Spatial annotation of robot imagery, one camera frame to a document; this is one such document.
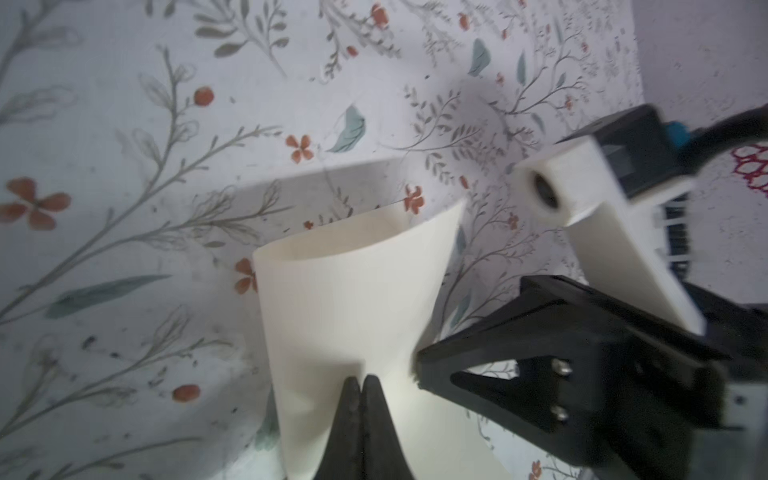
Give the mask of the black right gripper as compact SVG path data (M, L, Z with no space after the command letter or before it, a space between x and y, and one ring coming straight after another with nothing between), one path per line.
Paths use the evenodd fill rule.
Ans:
M602 479L764 479L767 304L686 289L705 335L641 336L616 410L629 333L563 276L522 278L512 301L421 350L419 386L571 465L599 464L608 437Z

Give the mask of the cream square paper sheet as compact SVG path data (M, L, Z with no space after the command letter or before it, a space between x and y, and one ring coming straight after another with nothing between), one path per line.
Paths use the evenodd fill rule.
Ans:
M318 469L345 379L378 377L419 479L504 479L465 411L427 391L414 358L436 335L434 306L464 206L426 221L390 205L272 242L253 267L291 479Z

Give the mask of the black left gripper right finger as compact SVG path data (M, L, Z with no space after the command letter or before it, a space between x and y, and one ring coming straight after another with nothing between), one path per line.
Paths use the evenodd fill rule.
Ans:
M368 375L362 390L363 478L413 480L378 377Z

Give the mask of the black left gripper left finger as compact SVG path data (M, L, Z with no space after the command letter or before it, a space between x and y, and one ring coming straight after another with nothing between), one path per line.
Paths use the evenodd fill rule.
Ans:
M325 451L315 480L363 478L361 388L356 377L345 379Z

